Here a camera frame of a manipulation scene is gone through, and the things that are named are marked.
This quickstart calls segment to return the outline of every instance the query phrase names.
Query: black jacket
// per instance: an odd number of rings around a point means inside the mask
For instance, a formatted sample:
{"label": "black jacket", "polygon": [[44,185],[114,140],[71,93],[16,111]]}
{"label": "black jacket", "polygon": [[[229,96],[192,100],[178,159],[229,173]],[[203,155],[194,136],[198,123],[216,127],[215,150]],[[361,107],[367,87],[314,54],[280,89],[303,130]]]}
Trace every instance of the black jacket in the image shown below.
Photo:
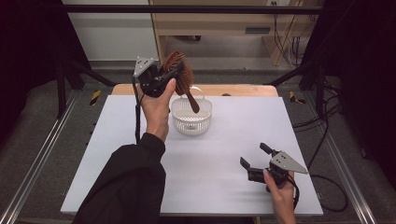
{"label": "black jacket", "polygon": [[165,185],[164,152],[163,141],[150,133],[144,133],[137,145],[120,147],[99,174],[73,223],[158,223]]}

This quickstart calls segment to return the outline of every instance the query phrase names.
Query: brush handle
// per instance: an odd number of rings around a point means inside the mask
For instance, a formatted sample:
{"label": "brush handle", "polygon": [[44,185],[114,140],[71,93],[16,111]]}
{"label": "brush handle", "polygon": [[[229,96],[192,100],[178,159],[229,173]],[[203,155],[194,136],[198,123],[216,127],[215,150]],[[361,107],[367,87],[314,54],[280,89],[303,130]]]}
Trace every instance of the brush handle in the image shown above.
{"label": "brush handle", "polygon": [[189,90],[186,91],[186,95],[187,95],[187,98],[189,98],[192,111],[193,111],[195,114],[198,114],[198,112],[199,112],[199,105],[198,105],[197,101],[196,101],[195,98],[191,95],[191,93],[190,93]]}

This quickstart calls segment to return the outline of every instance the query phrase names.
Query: hand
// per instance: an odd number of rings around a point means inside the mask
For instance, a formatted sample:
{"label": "hand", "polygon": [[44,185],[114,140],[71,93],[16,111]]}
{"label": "hand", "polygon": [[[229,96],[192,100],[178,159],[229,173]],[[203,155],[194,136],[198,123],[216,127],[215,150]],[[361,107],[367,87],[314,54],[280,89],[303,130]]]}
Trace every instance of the hand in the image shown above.
{"label": "hand", "polygon": [[267,187],[271,190],[273,198],[274,214],[280,224],[295,224],[296,218],[293,208],[294,186],[287,181],[283,188],[279,189],[270,173],[264,169],[264,180]]}
{"label": "hand", "polygon": [[139,100],[142,99],[142,108],[146,116],[147,129],[146,133],[154,134],[165,142],[166,135],[169,132],[169,101],[175,91],[176,80],[172,78],[166,85],[163,94],[158,98],[143,95],[140,85],[137,86]]}

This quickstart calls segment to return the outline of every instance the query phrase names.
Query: white table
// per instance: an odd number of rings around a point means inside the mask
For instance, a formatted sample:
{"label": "white table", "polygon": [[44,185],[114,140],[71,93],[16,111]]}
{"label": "white table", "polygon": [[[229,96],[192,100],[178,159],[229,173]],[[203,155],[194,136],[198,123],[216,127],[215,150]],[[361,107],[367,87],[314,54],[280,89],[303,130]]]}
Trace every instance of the white table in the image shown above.
{"label": "white table", "polygon": [[[265,185],[248,181],[240,165],[268,167],[271,157],[260,142],[284,150],[304,165],[289,116],[280,97],[206,96],[214,104],[209,130],[191,137],[179,133],[172,118],[162,163],[167,173],[163,216],[261,216],[273,214]],[[110,95],[61,211],[75,214],[111,153],[134,140],[134,96]],[[141,133],[146,130],[142,113]],[[296,174],[300,201],[295,214],[323,211],[309,175]]]}

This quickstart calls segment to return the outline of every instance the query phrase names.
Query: person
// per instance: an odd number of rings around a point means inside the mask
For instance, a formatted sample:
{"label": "person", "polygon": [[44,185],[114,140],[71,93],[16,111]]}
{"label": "person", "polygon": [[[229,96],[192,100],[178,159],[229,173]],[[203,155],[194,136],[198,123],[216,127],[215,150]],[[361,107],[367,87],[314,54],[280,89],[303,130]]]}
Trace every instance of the person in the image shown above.
{"label": "person", "polygon": [[[159,222],[166,176],[161,157],[169,132],[169,102],[175,88],[176,81],[171,79],[164,93],[152,98],[144,96],[137,86],[147,129],[136,145],[122,146],[112,153],[78,209],[73,224]],[[279,223],[295,223],[293,187],[288,183],[278,189],[271,175],[264,172],[263,176],[272,192]]]}
{"label": "person", "polygon": [[[286,182],[281,189],[279,189],[266,169],[263,171],[265,184],[271,191],[272,202],[274,208],[274,215],[279,224],[295,224],[296,217],[294,215],[293,196],[294,186]],[[289,175],[294,178],[294,172],[289,172]]]}

